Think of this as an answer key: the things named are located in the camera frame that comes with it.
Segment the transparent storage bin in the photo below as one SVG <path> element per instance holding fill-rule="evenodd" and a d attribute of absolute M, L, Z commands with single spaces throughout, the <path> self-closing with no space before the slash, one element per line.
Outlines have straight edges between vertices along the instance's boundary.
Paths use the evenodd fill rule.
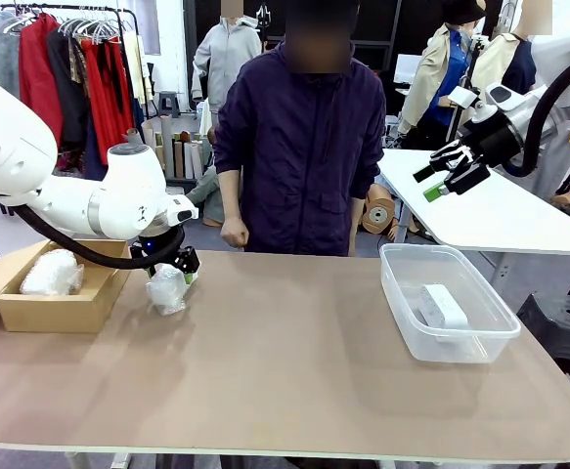
<path fill-rule="evenodd" d="M 385 244 L 380 248 L 382 288 L 404 340 L 425 362 L 490 363 L 521 323 L 460 251 L 447 246 Z M 421 312 L 421 288 L 444 284 L 469 321 L 469 330 L 429 327 Z"/>

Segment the bubble wrap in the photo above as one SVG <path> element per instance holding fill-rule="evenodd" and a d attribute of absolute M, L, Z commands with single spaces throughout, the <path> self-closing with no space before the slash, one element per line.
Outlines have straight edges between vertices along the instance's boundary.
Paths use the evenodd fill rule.
<path fill-rule="evenodd" d="M 22 282 L 23 295 L 65 296 L 82 286 L 84 267 L 76 263 L 73 253 L 55 249 L 42 254 Z"/>
<path fill-rule="evenodd" d="M 146 285 L 148 296 L 164 316 L 184 311 L 185 293 L 196 278 L 197 275 L 185 276 L 175 267 L 163 264 Z"/>

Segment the open cardboard box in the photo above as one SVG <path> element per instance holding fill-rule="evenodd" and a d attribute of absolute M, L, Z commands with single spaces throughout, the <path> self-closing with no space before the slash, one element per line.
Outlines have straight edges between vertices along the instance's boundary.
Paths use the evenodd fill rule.
<path fill-rule="evenodd" d="M 112 257 L 129 257 L 125 241 L 80 240 L 90 249 Z M 60 247 L 44 241 L 0 258 L 0 316 L 11 332 L 98 333 L 109 317 L 128 271 L 98 266 L 78 256 L 84 265 L 83 281 L 76 295 L 36 296 L 20 294 L 20 286 L 37 258 Z"/>

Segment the dark purple jacket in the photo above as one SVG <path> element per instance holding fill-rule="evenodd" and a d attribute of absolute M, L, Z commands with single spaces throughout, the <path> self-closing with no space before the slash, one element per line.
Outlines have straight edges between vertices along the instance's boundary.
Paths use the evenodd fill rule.
<path fill-rule="evenodd" d="M 219 111 L 218 173 L 241 170 L 246 251 L 346 256 L 351 197 L 382 158 L 385 98 L 352 60 L 346 74 L 288 71 L 285 44 L 243 66 Z"/>

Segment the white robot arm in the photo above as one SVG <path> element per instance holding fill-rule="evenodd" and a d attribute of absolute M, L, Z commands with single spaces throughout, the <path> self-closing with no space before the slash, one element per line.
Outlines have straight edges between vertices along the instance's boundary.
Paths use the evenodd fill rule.
<path fill-rule="evenodd" d="M 540 146 L 561 127 L 570 130 L 570 36 L 538 36 L 533 58 L 547 86 L 522 96 L 494 84 L 486 90 L 486 103 L 476 94 L 462 100 L 462 107 L 475 108 L 473 118 L 457 140 L 433 153 L 430 165 L 415 174 L 423 181 L 435 171 L 450 170 L 443 184 L 425 193 L 428 200 L 469 191 L 489 177 L 488 167 L 503 165 L 513 176 L 528 176 L 537 166 Z M 463 98 L 465 90 L 456 96 Z M 522 151 L 522 164 L 514 165 L 511 159 Z"/>
<path fill-rule="evenodd" d="M 197 209 L 185 196 L 165 192 L 166 182 L 150 147 L 118 145 L 109 150 L 108 161 L 109 172 L 102 182 L 53 176 L 57 146 L 52 132 L 0 87 L 0 203 L 16 207 L 33 228 L 82 257 L 87 258 L 86 248 L 74 246 L 75 241 L 54 228 L 115 239 L 138 236 L 144 251 L 151 254 L 113 262 L 98 255 L 92 262 L 139 269 L 158 261 L 180 268 L 179 255 L 185 252 L 179 251 L 184 239 L 180 226 L 197 218 Z"/>

